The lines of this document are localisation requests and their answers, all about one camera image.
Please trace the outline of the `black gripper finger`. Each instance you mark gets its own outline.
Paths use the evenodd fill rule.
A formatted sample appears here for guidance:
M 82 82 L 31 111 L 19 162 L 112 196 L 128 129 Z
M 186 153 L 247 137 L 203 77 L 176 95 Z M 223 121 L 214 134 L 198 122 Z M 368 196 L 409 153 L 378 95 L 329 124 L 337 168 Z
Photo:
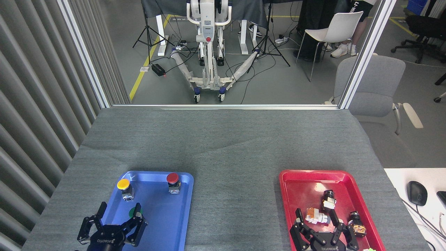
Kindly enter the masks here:
M 333 246 L 338 245 L 339 237 L 341 233 L 344 234 L 344 237 L 347 241 L 347 249 L 358 251 L 359 250 L 359 244 L 356 240 L 355 233 L 352 226 L 346 225 L 342 223 L 339 218 L 337 217 L 335 210 L 330 210 L 330 219 L 333 223 L 333 225 L 336 227 L 333 232 L 333 237 L 330 240 L 330 244 Z
M 295 214 L 296 219 L 290 228 L 290 235 L 296 251 L 315 251 L 311 246 L 314 230 L 304 223 L 300 208 L 296 209 Z
M 94 214 L 92 216 L 85 217 L 83 219 L 83 222 L 82 222 L 80 230 L 79 230 L 79 234 L 77 236 L 77 240 L 81 244 L 87 244 L 90 242 L 89 234 L 90 234 L 90 230 L 91 230 L 91 227 L 93 224 L 96 226 L 96 229 L 100 235 L 105 234 L 105 229 L 104 229 L 101 219 L 105 214 L 106 208 L 107 208 L 107 203 L 103 201 L 96 214 Z
M 141 204 L 136 203 L 131 218 L 121 224 L 121 231 L 124 234 L 124 243 L 138 246 L 147 225 L 147 220 L 142 214 Z

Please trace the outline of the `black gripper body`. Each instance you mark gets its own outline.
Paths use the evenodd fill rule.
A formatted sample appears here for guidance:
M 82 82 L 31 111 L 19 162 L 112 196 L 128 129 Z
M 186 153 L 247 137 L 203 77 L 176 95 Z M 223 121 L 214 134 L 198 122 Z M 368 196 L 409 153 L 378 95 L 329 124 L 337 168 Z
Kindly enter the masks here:
M 126 235 L 120 225 L 103 226 L 104 233 L 99 230 L 90 238 L 88 251 L 121 251 L 125 245 Z
M 332 244 L 333 233 L 317 233 L 322 239 L 321 242 L 317 241 L 315 237 L 310 240 L 310 247 L 312 251 L 344 251 L 345 245 L 341 240 L 338 240 L 336 244 Z

